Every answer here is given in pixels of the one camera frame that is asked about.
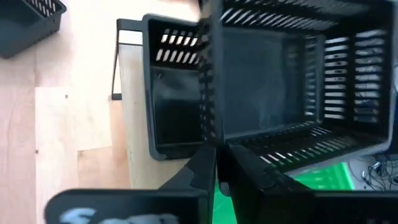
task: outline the wooden surface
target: wooden surface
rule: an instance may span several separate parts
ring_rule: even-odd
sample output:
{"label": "wooden surface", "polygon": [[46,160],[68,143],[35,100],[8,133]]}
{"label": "wooden surface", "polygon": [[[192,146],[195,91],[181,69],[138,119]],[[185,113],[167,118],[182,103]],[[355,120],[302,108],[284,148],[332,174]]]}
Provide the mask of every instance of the wooden surface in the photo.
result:
{"label": "wooden surface", "polygon": [[[140,104],[128,108],[108,97],[116,19],[141,19],[152,12],[195,20],[196,5],[62,1],[68,11],[59,33],[12,59],[0,59],[1,224],[43,223],[45,204],[65,189],[126,188],[129,181],[154,188],[182,165],[149,158],[143,99],[131,92]],[[136,78],[130,87],[142,90]]]}

